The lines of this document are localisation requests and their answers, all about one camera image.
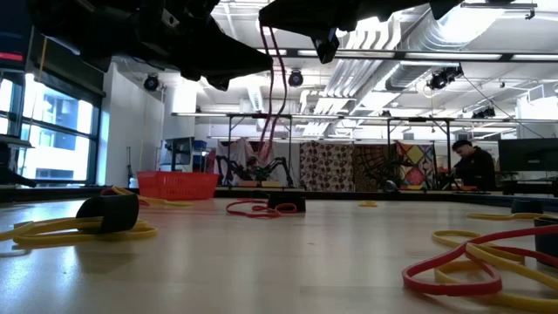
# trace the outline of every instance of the red bin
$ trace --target red bin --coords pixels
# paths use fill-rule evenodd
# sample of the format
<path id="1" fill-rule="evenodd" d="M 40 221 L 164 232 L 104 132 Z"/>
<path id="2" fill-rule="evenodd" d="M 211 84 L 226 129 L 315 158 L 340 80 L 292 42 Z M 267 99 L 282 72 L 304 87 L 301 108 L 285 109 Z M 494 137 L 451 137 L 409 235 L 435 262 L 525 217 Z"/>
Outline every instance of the red bin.
<path id="1" fill-rule="evenodd" d="M 167 201 L 210 199 L 215 193 L 218 180 L 218 174 L 138 172 L 139 194 Z"/>

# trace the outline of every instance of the curtain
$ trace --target curtain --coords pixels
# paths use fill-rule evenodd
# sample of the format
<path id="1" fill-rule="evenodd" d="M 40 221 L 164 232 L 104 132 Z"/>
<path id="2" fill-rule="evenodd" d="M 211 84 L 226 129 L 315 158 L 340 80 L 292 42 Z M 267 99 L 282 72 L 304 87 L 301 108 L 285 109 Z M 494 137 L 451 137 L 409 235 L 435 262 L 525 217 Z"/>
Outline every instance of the curtain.
<path id="1" fill-rule="evenodd" d="M 352 163 L 355 173 L 355 191 L 377 192 L 387 180 L 393 180 L 393 165 L 388 162 L 396 155 L 394 145 L 357 145 L 353 149 Z"/>
<path id="2" fill-rule="evenodd" d="M 412 166 L 400 166 L 401 185 L 434 187 L 434 146 L 407 145 L 397 142 L 400 161 Z"/>
<path id="3" fill-rule="evenodd" d="M 300 181 L 311 192 L 353 192 L 352 145 L 303 143 Z"/>

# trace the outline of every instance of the window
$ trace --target window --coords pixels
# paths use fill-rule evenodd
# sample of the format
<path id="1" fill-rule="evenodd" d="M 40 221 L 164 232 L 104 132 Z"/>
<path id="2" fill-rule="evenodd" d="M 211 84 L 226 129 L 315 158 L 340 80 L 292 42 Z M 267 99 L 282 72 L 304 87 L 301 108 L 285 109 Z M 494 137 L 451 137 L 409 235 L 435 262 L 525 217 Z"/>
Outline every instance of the window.
<path id="1" fill-rule="evenodd" d="M 0 134 L 8 133 L 8 120 L 6 118 L 0 118 Z"/>
<path id="2" fill-rule="evenodd" d="M 35 173 L 35 179 L 73 179 L 72 170 L 42 169 L 38 168 Z"/>
<path id="3" fill-rule="evenodd" d="M 13 83 L 0 78 L 0 111 L 8 112 L 11 104 L 11 90 Z"/>
<path id="4" fill-rule="evenodd" d="M 0 79 L 0 134 L 8 133 L 6 113 L 10 110 L 13 84 L 7 79 Z"/>
<path id="5" fill-rule="evenodd" d="M 81 133 L 92 133 L 93 106 L 32 79 L 26 79 L 24 117 L 62 126 Z"/>
<path id="6" fill-rule="evenodd" d="M 30 148 L 19 162 L 20 173 L 36 180 L 87 180 L 90 139 L 29 124 L 22 127 L 22 140 Z"/>
<path id="7" fill-rule="evenodd" d="M 52 76 L 44 82 L 100 102 Z M 40 84 L 30 73 L 5 79 L 0 85 L 0 133 L 17 134 L 31 143 L 33 148 L 16 151 L 14 161 L 19 174 L 39 185 L 94 183 L 99 114 L 98 106 Z"/>

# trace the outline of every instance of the person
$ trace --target person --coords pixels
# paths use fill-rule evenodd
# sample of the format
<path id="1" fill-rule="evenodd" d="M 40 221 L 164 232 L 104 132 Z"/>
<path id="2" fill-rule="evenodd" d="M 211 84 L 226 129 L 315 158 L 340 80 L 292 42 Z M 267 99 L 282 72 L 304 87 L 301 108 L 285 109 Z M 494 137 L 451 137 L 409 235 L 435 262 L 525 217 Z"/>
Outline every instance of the person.
<path id="1" fill-rule="evenodd" d="M 468 140 L 458 140 L 452 146 L 461 160 L 452 169 L 452 174 L 463 181 L 463 185 L 475 186 L 483 191 L 496 188 L 492 155 Z"/>

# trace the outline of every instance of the spider robot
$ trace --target spider robot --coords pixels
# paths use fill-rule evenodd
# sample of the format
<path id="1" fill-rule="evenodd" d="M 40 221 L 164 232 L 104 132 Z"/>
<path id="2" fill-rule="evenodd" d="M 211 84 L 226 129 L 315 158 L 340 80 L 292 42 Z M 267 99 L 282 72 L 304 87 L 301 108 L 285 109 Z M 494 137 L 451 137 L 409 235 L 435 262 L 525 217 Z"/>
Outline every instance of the spider robot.
<path id="1" fill-rule="evenodd" d="M 234 179 L 233 174 L 236 174 L 241 180 L 244 181 L 266 181 L 271 173 L 279 166 L 282 166 L 287 175 L 287 183 L 289 188 L 294 187 L 293 179 L 290 177 L 289 167 L 287 166 L 287 159 L 285 157 L 274 158 L 266 167 L 260 167 L 258 165 L 258 160 L 256 157 L 250 157 L 246 162 L 246 168 L 242 165 L 236 163 L 236 161 L 229 160 L 225 156 L 215 157 L 217 160 L 217 167 L 219 169 L 219 182 L 223 182 L 225 185 L 230 185 Z M 227 175 L 223 175 L 221 168 L 221 162 L 227 162 Z"/>

